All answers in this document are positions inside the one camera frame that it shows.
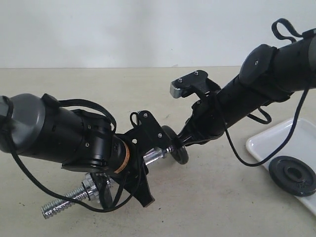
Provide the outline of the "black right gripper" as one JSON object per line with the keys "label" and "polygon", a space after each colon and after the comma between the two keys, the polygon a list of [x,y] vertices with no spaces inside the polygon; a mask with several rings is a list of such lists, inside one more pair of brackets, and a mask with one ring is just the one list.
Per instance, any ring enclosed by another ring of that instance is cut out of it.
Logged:
{"label": "black right gripper", "polygon": [[181,146],[204,145],[220,138],[230,125],[227,101],[226,93],[217,92],[194,104],[191,117],[177,135]]}

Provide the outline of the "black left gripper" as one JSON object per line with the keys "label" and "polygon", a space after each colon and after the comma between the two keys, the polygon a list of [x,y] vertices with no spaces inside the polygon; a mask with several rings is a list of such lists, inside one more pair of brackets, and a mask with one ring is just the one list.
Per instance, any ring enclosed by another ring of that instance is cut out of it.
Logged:
{"label": "black left gripper", "polygon": [[128,146],[130,159],[125,170],[115,177],[115,181],[121,184],[126,173],[129,173],[124,189],[132,194],[143,207],[147,207],[155,201],[147,181],[149,171],[143,159],[144,154],[151,149],[150,143],[146,137],[143,137],[141,133],[136,131],[117,134],[117,137]]}

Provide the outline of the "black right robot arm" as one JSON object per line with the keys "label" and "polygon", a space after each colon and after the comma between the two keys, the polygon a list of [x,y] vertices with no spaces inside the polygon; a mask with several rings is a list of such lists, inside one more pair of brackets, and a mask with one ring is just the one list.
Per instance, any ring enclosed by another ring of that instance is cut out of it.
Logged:
{"label": "black right robot arm", "polygon": [[178,138],[185,146],[205,144],[256,109],[284,102],[307,85],[316,86],[315,37],[281,48],[258,46],[224,87],[213,82],[207,72],[194,71],[172,83],[179,96],[199,97]]}

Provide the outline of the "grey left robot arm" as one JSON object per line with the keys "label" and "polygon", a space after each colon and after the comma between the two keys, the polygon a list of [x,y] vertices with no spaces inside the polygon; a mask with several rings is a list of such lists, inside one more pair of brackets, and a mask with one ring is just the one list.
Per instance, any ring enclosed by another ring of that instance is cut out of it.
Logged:
{"label": "grey left robot arm", "polygon": [[116,121],[102,106],[83,99],[57,100],[49,94],[36,97],[19,94],[0,99],[0,149],[10,153],[22,171],[39,181],[21,162],[21,157],[61,164],[73,172],[86,172],[97,182],[102,210],[120,207],[105,196],[104,178],[110,176],[142,206],[154,198],[147,181],[143,155],[151,139],[140,125],[116,133]]}

